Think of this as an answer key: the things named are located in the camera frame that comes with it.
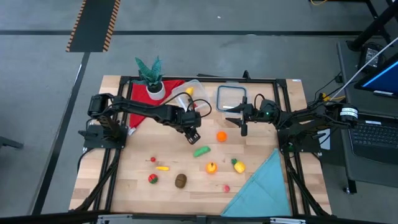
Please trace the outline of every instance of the wooden table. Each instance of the wooden table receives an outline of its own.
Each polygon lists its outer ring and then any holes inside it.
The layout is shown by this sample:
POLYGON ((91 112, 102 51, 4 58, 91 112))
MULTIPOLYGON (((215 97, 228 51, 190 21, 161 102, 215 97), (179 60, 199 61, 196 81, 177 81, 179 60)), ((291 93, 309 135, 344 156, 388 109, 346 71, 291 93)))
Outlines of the wooden table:
MULTIPOLYGON (((104 76, 99 92, 116 95, 119 80, 120 76, 104 76)), ((286 81, 292 111, 306 107, 301 81, 286 81)), ((117 173, 111 207, 113 212, 219 215, 248 178, 271 152, 279 147, 276 130, 271 124, 248 123, 248 136, 241 137, 240 129, 226 121, 224 114, 215 109, 213 99, 220 83, 202 83, 202 85, 212 99, 213 112, 202 119, 201 127, 198 128, 201 139, 196 144, 190 145, 182 134, 149 118, 145 119, 137 131, 127 138, 117 173), (216 140, 216 133, 221 130, 228 134, 228 140, 224 143, 216 140), (194 158, 192 156, 194 150, 202 146, 209 146, 211 152, 194 158), (152 156, 156 157, 160 165, 169 166, 170 170, 156 170, 155 164, 150 161, 152 156), (243 174, 234 171, 231 158, 237 158, 245 163, 246 171, 243 174), (218 172, 213 175, 205 172, 205 164, 210 161, 218 165, 218 172), (147 178, 152 173, 159 176, 156 184, 148 183, 147 178), (183 189, 174 186, 175 177, 180 173, 185 174, 188 179, 183 189), (224 184, 231 187, 229 193, 223 192, 224 184)), ((271 84, 242 83, 242 85, 248 90, 250 103, 258 93, 275 100, 271 84)), ((284 105, 281 89, 279 95, 281 104, 284 105)), ((83 158, 70 208, 79 206, 97 184, 103 154, 104 149, 95 149, 83 158)), ((309 153, 300 155, 307 188, 322 208, 331 213, 319 161, 309 153)), ((280 158, 289 197, 283 156, 280 158)), ((302 201, 297 186, 295 192, 298 208, 302 213, 302 201)), ((100 208, 103 208, 105 198, 106 194, 103 194, 100 208)))

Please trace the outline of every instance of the potted plant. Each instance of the potted plant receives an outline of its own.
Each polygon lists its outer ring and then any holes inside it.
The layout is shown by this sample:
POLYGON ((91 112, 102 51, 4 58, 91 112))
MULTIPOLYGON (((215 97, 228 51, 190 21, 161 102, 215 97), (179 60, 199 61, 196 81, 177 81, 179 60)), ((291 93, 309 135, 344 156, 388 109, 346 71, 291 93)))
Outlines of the potted plant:
POLYGON ((136 84, 142 84, 147 86, 147 92, 151 99, 161 100, 166 94, 164 84, 162 82, 162 74, 160 71, 162 69, 162 62, 159 60, 159 56, 156 57, 152 69, 149 69, 141 59, 136 57, 136 62, 138 65, 138 75, 141 80, 134 80, 136 84))

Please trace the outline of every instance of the orange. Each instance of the orange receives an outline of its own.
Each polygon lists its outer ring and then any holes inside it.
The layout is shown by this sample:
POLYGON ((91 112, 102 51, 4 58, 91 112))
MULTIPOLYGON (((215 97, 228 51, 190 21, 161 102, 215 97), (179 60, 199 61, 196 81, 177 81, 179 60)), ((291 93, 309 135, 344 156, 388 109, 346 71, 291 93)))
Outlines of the orange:
POLYGON ((227 135, 226 135, 226 133, 224 131, 219 131, 217 133, 217 140, 219 142, 225 142, 226 141, 226 137, 227 137, 227 135))
POLYGON ((217 164, 215 164, 214 162, 209 162, 206 165, 206 172, 209 174, 214 174, 217 171, 217 164))

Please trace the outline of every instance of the light blue towel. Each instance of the light blue towel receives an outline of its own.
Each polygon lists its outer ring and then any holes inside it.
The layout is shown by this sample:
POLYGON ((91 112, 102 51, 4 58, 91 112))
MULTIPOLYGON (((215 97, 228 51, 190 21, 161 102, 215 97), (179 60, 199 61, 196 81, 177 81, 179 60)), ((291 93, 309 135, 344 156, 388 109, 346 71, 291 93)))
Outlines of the light blue towel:
POLYGON ((226 206, 223 217, 291 215, 278 149, 274 149, 226 206))

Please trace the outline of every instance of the blue screen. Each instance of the blue screen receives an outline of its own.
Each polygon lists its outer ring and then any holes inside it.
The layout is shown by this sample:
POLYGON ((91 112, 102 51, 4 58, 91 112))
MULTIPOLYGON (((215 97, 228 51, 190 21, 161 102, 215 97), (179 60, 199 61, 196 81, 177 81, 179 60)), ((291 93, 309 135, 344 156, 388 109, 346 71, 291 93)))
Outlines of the blue screen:
POLYGON ((398 93, 398 62, 388 66, 384 71, 373 77, 362 87, 372 90, 398 93))

